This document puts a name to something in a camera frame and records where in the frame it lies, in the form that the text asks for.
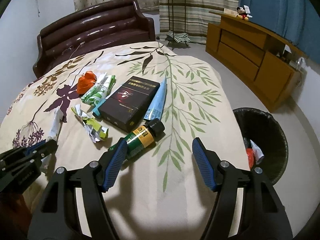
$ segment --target tablecloth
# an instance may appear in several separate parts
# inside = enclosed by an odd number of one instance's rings
[[[105,72],[116,75],[113,90],[133,75],[156,82],[167,78],[162,115],[165,135],[124,165],[114,187],[103,194],[119,237],[199,239],[216,193],[203,183],[192,156],[192,139],[200,137],[207,149],[237,168],[249,169],[248,160],[219,74],[206,62],[178,56],[159,42],[122,45],[70,59],[18,95],[0,128],[1,151],[45,139],[54,109],[59,107],[65,115],[56,158],[50,164],[50,172],[42,174],[24,193],[27,205],[34,210],[56,168],[82,168],[98,160],[126,135],[102,121],[103,126],[109,127],[109,137],[94,144],[71,111],[71,106],[81,103],[76,93],[78,78],[89,70],[97,76]],[[88,105],[81,106],[89,111]],[[77,203],[82,230],[90,235],[81,189],[77,189]],[[242,194],[238,190],[231,235],[237,231],[241,205]]]

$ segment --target blue curtain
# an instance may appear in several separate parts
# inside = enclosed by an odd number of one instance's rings
[[[320,17],[309,0],[239,0],[250,21],[283,36],[320,63]]]

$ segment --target sofa armrest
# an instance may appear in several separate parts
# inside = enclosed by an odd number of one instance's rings
[[[155,23],[153,22],[153,19],[145,17],[142,14],[137,0],[133,0],[133,7],[138,16],[138,19],[139,19],[138,21],[140,22],[140,28],[149,32],[150,41],[156,41]]]
[[[36,77],[39,78],[43,76],[44,74],[44,63],[45,63],[45,55],[43,55],[43,47],[42,47],[42,40],[40,34],[37,36],[37,42],[38,42],[38,59],[36,63],[34,63],[32,69],[35,73]]]

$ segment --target tile floor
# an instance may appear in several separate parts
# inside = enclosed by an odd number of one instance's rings
[[[189,44],[190,48],[178,49],[178,55],[197,57],[209,63],[221,76],[223,89],[233,109],[254,107],[267,111],[260,100],[230,70],[205,52],[205,46]],[[276,183],[275,189],[285,206],[293,235],[308,221],[320,200],[319,161],[310,140],[296,115],[287,105],[280,107],[274,118],[282,127],[289,145],[287,168]]]

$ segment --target trash can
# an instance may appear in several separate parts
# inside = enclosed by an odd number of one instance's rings
[[[260,147],[264,159],[259,165],[272,185],[281,178],[288,162],[288,143],[279,123],[270,113],[259,109],[242,107],[233,110],[242,137],[252,140]]]

